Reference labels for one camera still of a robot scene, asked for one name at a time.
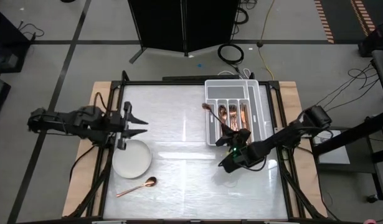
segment white cable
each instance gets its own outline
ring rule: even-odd
[[[229,73],[229,74],[231,74],[231,75],[235,75],[234,73],[232,73],[232,72],[230,72],[230,71],[221,71],[221,72],[219,72],[219,74],[217,74],[217,75],[221,75],[221,74],[223,74],[223,73]],[[242,70],[242,73],[243,73],[243,74],[239,74],[239,77],[240,77],[241,79],[249,79],[249,76],[251,75],[251,70],[245,68],[245,69]]]

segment spoon handle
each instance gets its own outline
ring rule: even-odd
[[[144,185],[140,185],[140,186],[137,186],[137,187],[133,187],[132,189],[126,190],[126,191],[124,191],[124,192],[121,192],[121,193],[117,194],[116,197],[124,196],[125,194],[130,193],[130,192],[132,192],[132,191],[134,191],[134,190],[136,190],[136,189],[139,189],[140,187],[144,187]]]

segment yellow cable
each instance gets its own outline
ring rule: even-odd
[[[263,29],[262,29],[262,34],[260,36],[260,43],[262,43],[262,40],[263,40],[263,35],[265,33],[265,28],[266,28],[266,23],[267,23],[267,19],[268,19],[268,15],[270,14],[270,11],[272,10],[272,7],[274,5],[274,2],[275,0],[272,1],[272,4],[270,5],[270,7],[268,8],[268,11],[267,11],[267,14],[266,14],[266,18],[265,18],[265,23],[263,24]],[[269,69],[269,67],[267,66],[266,62],[265,62],[265,59],[263,58],[263,55],[262,53],[260,53],[260,47],[258,47],[258,51],[259,51],[259,56],[260,58],[262,59],[262,62],[263,64],[265,65],[266,67],[266,70],[270,73],[270,75],[272,76],[272,80],[274,80],[274,74],[273,72]]]

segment wooden board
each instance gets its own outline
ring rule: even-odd
[[[111,82],[95,82],[92,96],[90,98],[90,104],[93,104],[93,99],[96,92],[100,92],[103,96],[104,102],[108,101],[108,95],[110,93]],[[290,122],[296,119],[301,113],[301,104],[299,99],[298,90],[296,89],[295,82],[280,82],[281,97],[283,99],[283,106],[285,110],[286,121]],[[274,107],[276,118],[280,117],[277,99],[274,98]],[[100,100],[97,101],[97,106],[101,107]],[[281,121],[277,119],[278,126],[281,126]],[[81,156],[87,149],[91,147],[89,140],[81,140],[79,144],[77,158]],[[310,149],[309,140],[302,140],[301,147]],[[67,200],[65,201],[63,216],[71,214],[78,204],[83,200],[89,191],[97,158],[98,149],[93,150],[86,155],[77,164],[73,170],[72,180],[69,185],[67,194]],[[296,171],[298,173],[299,185],[301,190],[305,193],[309,201],[316,207],[317,211],[324,216],[327,216],[326,209],[321,201],[321,193],[318,185],[318,176],[316,171],[316,165],[314,163],[313,156],[308,152],[302,150],[295,150],[294,153]],[[294,217],[298,216],[298,207],[296,206],[295,193],[289,186],[291,204],[293,207]],[[101,190],[99,190],[95,197],[95,206],[92,215],[97,215],[98,205],[100,203]]]

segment white plate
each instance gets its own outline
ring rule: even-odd
[[[151,164],[149,147],[139,140],[128,140],[126,150],[115,149],[112,166],[124,178],[136,178],[144,174]]]

